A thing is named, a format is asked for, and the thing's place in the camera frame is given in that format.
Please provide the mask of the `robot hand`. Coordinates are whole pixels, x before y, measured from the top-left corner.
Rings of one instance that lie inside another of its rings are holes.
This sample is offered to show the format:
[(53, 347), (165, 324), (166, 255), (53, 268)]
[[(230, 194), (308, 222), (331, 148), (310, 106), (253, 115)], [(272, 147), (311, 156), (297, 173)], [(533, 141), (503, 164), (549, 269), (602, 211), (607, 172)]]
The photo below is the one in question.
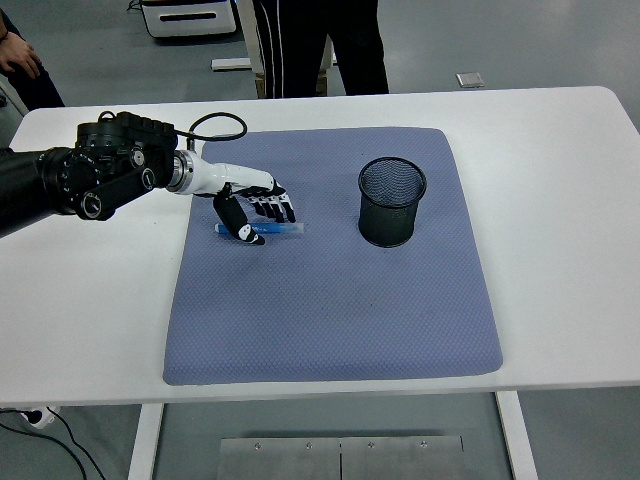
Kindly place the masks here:
[(286, 189), (262, 170), (200, 159), (194, 163), (186, 192), (212, 197), (214, 209), (229, 233), (248, 244), (263, 245), (265, 240), (250, 225), (237, 197), (245, 198), (259, 216), (277, 223), (296, 222)]

